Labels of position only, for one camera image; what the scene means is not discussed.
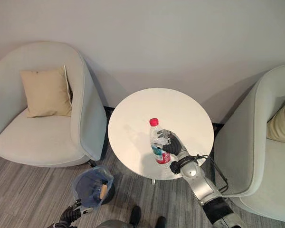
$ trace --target black shoe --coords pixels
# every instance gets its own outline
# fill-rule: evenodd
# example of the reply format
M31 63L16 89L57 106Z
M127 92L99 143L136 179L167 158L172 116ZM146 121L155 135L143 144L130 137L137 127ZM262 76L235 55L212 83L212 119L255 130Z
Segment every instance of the black shoe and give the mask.
M139 220L141 220L141 216L142 216L142 210L140 207L138 206L134 206L131 212L131 216L130 216L130 224L136 228Z
M167 219L163 216L160 216L157 219L157 223L156 223L155 228L166 228L166 225L167 225Z

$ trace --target floor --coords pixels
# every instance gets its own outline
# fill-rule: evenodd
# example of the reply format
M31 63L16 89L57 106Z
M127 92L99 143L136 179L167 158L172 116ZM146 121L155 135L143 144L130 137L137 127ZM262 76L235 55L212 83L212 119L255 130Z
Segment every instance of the floor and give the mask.
M142 208L140 228L153 228L159 216L168 219L169 228L210 228L204 212L183 179L157 181L143 178L127 169L110 145L103 161L114 175L116 194L98 211L79 219L78 228L95 228L108 219L128 221L132 207ZM89 169L83 164L68 168L39 168L13 163L0 157L0 228L45 228L58 221L73 202L72 180ZM210 175L210 165L203 164ZM285 228L285 223L241 210L233 210L251 228Z

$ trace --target plastic bottle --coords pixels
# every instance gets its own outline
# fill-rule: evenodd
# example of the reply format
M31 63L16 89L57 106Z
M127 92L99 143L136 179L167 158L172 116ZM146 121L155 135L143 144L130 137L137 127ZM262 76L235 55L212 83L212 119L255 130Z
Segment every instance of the plastic bottle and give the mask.
M160 127L157 118L153 118L149 122L151 125L150 143L151 143L153 153L155 155L155 160L159 164L166 164L165 166L170 165L170 161L171 161L170 154L154 146L155 143L166 145L168 143L168 139L163 137L162 134L160 134L160 131L162 130L162 128Z

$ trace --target pants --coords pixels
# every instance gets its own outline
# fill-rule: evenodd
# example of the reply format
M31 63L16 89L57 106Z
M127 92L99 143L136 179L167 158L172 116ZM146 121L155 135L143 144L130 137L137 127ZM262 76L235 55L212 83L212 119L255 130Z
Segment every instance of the pants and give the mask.
M119 220L108 220L103 222L96 228L133 228L133 226Z

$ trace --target chair leg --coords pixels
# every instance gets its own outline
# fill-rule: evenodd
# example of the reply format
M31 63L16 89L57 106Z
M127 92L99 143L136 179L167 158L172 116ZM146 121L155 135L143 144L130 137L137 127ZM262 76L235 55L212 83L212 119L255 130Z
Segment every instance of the chair leg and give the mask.
M91 160L91 159L88 160L87 163L88 163L92 168L95 167L95 166L97 166L96 162L93 161L93 160Z

